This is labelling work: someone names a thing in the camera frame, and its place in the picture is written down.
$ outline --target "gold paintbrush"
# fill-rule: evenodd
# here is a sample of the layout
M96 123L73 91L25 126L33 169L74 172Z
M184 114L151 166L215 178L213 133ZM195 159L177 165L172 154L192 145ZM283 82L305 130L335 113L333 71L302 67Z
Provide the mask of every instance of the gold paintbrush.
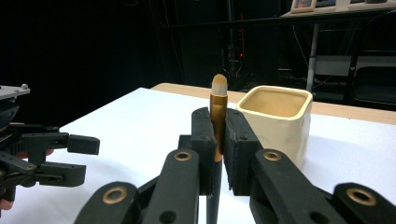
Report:
M221 189L222 153L224 145L225 116L227 113L227 78L217 74L213 78L210 93L210 119L218 145L213 169L213 189L206 197L206 223L215 224L218 221L219 197Z
M217 74L213 78L212 92L210 93L210 119L218 141L215 161L222 160L227 103L227 78L224 75Z

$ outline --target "cable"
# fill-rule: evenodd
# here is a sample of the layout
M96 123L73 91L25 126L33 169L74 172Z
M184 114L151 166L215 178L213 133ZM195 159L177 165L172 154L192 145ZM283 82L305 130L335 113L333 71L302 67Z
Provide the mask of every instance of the cable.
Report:
M165 12L166 25L169 26L168 12L167 12L168 10L166 8L165 0L163 0L163 9L164 9L164 12ZM175 58L176 58L176 61L177 61L178 70L180 71L181 79L182 79L183 83L185 83L186 82L186 78L184 76L183 69L181 69L180 60L177 57L177 51L176 51L175 40L173 38L173 35L171 35L171 40L172 40L172 47L173 47L173 50L174 50L174 53L175 53Z
M300 52L301 52L301 54L303 55L305 64L306 64L306 66L308 67L308 66L309 66L309 65L308 65L308 61L307 61L306 58L305 58L305 55L304 55L304 52L303 52L303 48L301 47L300 41L298 40L298 37L297 37L297 34L296 34L296 30L294 29L294 25L293 25L293 32L294 32L294 37L295 37L296 40L297 40L298 47L300 48Z

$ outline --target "dark background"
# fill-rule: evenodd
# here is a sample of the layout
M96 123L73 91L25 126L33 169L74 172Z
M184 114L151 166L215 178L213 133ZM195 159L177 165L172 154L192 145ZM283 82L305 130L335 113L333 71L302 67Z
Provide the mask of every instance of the dark background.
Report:
M232 20L278 17L291 5L290 0L231 3ZM163 29L229 16L225 0L3 0L0 84L26 83L31 89L17 100L16 121L63 126L162 82L210 87L213 76L222 73L230 90L248 91L260 84L283 85L279 68L306 77L311 25L235 28L232 37L229 29ZM321 46L329 48L319 51L341 46L334 36L324 41Z

